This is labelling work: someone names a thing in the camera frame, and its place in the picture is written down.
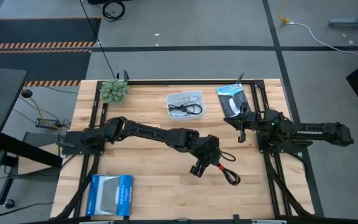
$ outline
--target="green succulent plant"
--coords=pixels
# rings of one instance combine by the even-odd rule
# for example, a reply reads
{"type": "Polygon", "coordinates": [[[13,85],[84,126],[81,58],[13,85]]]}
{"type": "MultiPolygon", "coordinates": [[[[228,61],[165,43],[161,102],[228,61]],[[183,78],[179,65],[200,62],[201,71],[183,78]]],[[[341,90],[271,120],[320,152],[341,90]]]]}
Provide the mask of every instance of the green succulent plant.
{"type": "Polygon", "coordinates": [[[129,86],[122,80],[109,80],[102,82],[100,95],[105,103],[120,105],[124,102],[125,95],[129,92],[129,86]]]}

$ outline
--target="yellow cable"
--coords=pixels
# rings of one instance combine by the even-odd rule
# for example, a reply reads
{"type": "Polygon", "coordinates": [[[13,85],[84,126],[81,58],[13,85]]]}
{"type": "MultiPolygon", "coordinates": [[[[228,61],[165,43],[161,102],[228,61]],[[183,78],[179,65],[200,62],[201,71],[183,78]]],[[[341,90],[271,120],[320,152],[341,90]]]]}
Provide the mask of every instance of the yellow cable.
{"type": "Polygon", "coordinates": [[[282,11],[282,8],[284,7],[284,5],[285,5],[285,0],[283,0],[281,2],[280,9],[278,10],[278,17],[280,18],[282,23],[286,24],[286,23],[291,22],[291,20],[289,18],[285,18],[285,17],[281,16],[281,11],[282,11]]]}
{"type": "MultiPolygon", "coordinates": [[[[34,100],[32,97],[30,97],[30,100],[35,104],[35,107],[37,108],[37,111],[38,111],[38,114],[39,114],[40,117],[41,117],[41,120],[42,120],[45,124],[47,124],[47,121],[46,121],[46,120],[44,119],[44,117],[42,116],[42,113],[41,113],[41,111],[40,111],[40,108],[39,108],[37,102],[35,102],[35,100],[34,100]]],[[[54,126],[54,125],[52,125],[52,124],[50,124],[50,126],[53,127],[53,128],[55,128],[55,129],[61,129],[61,128],[62,128],[62,127],[54,126]]]]}

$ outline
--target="black package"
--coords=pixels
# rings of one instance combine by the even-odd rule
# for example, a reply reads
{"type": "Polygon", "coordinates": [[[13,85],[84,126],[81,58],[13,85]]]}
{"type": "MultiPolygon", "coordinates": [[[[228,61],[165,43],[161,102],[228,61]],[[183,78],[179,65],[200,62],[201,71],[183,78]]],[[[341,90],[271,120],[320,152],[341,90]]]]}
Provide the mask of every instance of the black package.
{"type": "Polygon", "coordinates": [[[248,103],[241,83],[222,86],[216,89],[221,102],[224,117],[237,116],[240,113],[241,105],[248,103]]]}

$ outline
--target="floor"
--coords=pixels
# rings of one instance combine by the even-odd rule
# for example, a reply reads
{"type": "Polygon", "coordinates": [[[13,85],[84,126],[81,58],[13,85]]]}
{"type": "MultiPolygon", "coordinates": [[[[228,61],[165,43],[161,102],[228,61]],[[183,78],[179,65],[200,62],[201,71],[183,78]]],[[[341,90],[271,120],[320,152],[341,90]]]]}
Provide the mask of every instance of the floor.
{"type": "MultiPolygon", "coordinates": [[[[267,2],[274,22],[271,26],[275,26],[281,46],[319,45],[306,29],[280,24],[277,13],[282,1],[267,2]]],[[[0,0],[0,4],[0,18],[84,16],[77,0],[0,0]]],[[[101,16],[99,8],[86,1],[84,4],[89,16],[101,16]]],[[[131,0],[124,4],[124,17],[116,22],[102,20],[99,31],[103,47],[132,47],[129,52],[106,52],[115,72],[126,69],[132,79],[236,78],[242,72],[244,78],[281,78],[290,82],[302,122],[339,121],[349,126],[355,144],[341,148],[316,142],[309,147],[309,152],[325,216],[358,219],[358,99],[345,79],[358,68],[358,57],[332,51],[284,51],[287,76],[283,62],[277,60],[277,54],[281,52],[273,50],[222,48],[146,52],[136,47],[156,47],[157,44],[159,47],[273,46],[266,5],[255,0],[131,0]]],[[[287,0],[282,15],[308,25],[317,38],[328,44],[358,46],[358,29],[327,26],[330,18],[357,16],[358,1],[287,0]]],[[[102,53],[92,53],[86,78],[111,78],[102,53]]],[[[288,83],[286,89],[290,99],[288,83]]],[[[61,120],[71,119],[75,95],[42,87],[31,90],[42,109],[61,120]]],[[[37,119],[37,112],[21,100],[15,109],[37,119]]],[[[26,131],[53,133],[35,128],[30,121],[12,112],[4,132],[22,139],[26,131]]],[[[15,180],[9,198],[16,201],[16,208],[51,202],[55,187],[56,182],[15,180]]],[[[47,205],[33,207],[1,217],[0,223],[46,220],[50,209],[47,205]]]]}

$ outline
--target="orange and black floor mat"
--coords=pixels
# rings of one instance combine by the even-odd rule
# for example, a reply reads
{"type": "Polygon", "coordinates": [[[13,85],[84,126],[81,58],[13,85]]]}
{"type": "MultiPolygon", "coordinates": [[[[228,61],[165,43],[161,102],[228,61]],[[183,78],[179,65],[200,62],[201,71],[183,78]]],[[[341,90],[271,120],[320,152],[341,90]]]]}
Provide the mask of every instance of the orange and black floor mat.
{"type": "MultiPolygon", "coordinates": [[[[98,33],[101,19],[90,21],[98,33]]],[[[26,70],[27,86],[75,86],[95,42],[86,18],[0,19],[0,68],[26,70]]]]}
{"type": "Polygon", "coordinates": [[[77,85],[86,78],[90,57],[88,49],[0,50],[0,68],[26,70],[29,86],[77,85]]]}

